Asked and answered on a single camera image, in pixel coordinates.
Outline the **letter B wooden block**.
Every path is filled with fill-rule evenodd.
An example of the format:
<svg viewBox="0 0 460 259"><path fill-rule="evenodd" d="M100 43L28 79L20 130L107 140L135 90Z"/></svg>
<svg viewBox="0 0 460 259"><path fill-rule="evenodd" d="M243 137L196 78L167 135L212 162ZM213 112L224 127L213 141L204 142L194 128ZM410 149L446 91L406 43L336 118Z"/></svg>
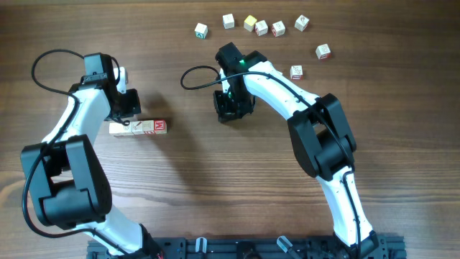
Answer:
<svg viewBox="0 0 460 259"><path fill-rule="evenodd" d="M133 135L143 135L143 121L132 122L132 134Z"/></svg>

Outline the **green soccer ball block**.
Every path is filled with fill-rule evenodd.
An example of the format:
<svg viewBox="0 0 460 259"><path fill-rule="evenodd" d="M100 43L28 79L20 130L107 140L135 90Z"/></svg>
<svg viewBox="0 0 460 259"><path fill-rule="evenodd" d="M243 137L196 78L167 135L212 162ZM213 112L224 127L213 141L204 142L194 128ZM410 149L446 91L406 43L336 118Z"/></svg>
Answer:
<svg viewBox="0 0 460 259"><path fill-rule="evenodd" d="M124 132L124 126L119 123L110 123L109 124L109 134L112 136L119 136Z"/></svg>

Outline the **blue top spiral block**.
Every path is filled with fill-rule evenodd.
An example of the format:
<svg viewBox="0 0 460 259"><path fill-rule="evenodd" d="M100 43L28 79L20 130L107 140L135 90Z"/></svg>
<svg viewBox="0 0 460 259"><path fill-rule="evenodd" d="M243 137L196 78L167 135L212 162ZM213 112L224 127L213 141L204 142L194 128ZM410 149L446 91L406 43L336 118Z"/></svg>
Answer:
<svg viewBox="0 0 460 259"><path fill-rule="evenodd" d="M155 121L154 120L144 120L142 122L142 131L146 135L155 134Z"/></svg>

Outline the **red top wooden block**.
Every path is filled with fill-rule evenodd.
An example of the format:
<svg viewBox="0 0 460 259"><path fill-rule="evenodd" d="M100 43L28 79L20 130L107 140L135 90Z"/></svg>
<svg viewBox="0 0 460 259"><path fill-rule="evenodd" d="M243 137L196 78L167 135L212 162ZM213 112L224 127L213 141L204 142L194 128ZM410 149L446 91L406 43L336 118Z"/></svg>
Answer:
<svg viewBox="0 0 460 259"><path fill-rule="evenodd" d="M167 133L167 123L164 119L156 119L154 121L154 132L157 135Z"/></svg>

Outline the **red letter M block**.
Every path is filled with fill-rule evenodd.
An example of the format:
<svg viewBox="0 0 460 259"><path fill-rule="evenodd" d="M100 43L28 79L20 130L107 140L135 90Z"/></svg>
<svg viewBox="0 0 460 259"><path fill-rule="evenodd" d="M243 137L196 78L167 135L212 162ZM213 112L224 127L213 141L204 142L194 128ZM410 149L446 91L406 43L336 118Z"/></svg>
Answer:
<svg viewBox="0 0 460 259"><path fill-rule="evenodd" d="M132 124L128 124L127 126L123 126L122 131L120 132L120 135L123 135L123 136L133 135Z"/></svg>

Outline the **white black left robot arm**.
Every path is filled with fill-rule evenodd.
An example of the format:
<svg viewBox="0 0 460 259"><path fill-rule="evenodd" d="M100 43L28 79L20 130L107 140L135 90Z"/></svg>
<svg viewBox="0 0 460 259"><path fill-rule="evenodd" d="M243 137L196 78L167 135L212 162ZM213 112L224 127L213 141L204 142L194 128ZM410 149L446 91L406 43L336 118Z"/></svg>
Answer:
<svg viewBox="0 0 460 259"><path fill-rule="evenodd" d="M125 127L141 112L126 74L108 54L82 57L85 74L64 94L68 105L42 142L23 148L26 181L22 213L27 226L47 238L85 233L110 258L161 258L162 248L139 223L112 203L109 181L93 149L105 121Z"/></svg>

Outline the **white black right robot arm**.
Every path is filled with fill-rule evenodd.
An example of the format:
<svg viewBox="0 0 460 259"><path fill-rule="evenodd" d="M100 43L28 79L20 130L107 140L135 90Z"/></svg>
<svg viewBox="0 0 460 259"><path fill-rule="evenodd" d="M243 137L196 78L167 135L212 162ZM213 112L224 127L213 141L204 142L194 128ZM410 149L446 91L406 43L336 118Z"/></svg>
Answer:
<svg viewBox="0 0 460 259"><path fill-rule="evenodd" d="M232 42L221 47L215 59L223 86L213 95L218 120L251 114L256 97L269 104L287 121L298 164L321 184L339 242L351 251L375 247L376 234L354 182L357 143L339 100L299 88L261 53L242 55Z"/></svg>

